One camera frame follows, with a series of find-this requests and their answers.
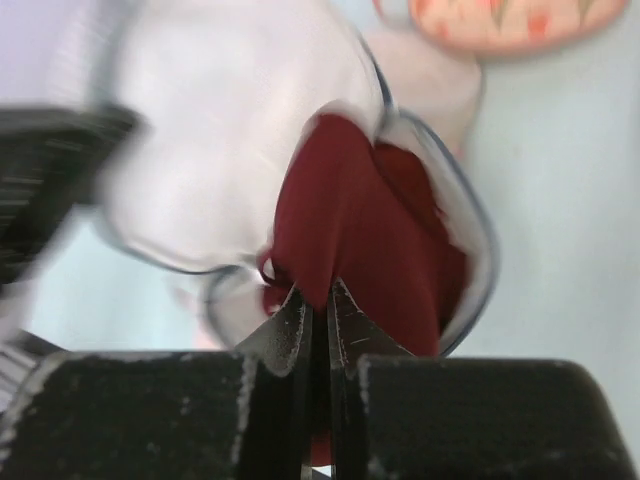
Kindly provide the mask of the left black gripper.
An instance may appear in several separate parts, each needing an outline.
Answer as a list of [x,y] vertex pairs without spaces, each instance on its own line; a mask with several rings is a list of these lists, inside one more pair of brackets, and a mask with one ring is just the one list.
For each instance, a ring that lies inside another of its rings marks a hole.
[[26,275],[105,161],[140,124],[116,105],[1,109],[1,287]]

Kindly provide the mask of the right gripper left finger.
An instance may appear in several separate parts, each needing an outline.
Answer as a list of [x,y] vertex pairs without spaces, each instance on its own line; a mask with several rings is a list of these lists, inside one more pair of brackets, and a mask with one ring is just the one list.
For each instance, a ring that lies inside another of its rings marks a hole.
[[59,352],[1,420],[5,479],[308,479],[313,313],[217,352]]

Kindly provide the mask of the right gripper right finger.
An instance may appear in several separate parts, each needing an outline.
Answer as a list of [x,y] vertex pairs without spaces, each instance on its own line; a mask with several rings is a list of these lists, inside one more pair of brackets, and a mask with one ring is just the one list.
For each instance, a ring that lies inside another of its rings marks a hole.
[[595,380],[559,360],[418,357],[355,304],[327,307],[336,479],[631,479]]

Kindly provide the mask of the grey trimmed mesh laundry bag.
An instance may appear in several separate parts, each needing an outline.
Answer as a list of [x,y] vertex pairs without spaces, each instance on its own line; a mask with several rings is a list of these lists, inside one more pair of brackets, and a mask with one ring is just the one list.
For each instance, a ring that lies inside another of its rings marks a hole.
[[471,260],[439,349],[451,353],[497,273],[490,221],[446,139],[477,87],[430,113],[409,110],[382,52],[327,1],[85,1],[53,78],[66,102],[138,112],[141,135],[98,188],[110,236],[164,267],[245,277],[308,119],[337,101],[368,135],[416,154]]

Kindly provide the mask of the red bra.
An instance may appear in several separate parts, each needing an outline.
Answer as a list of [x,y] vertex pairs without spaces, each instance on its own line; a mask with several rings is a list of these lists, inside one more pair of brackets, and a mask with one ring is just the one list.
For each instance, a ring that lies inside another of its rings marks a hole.
[[320,113],[279,194],[270,247],[260,256],[262,304],[292,288],[316,310],[336,281],[408,351],[433,356],[469,276],[418,157],[371,141],[350,119]]

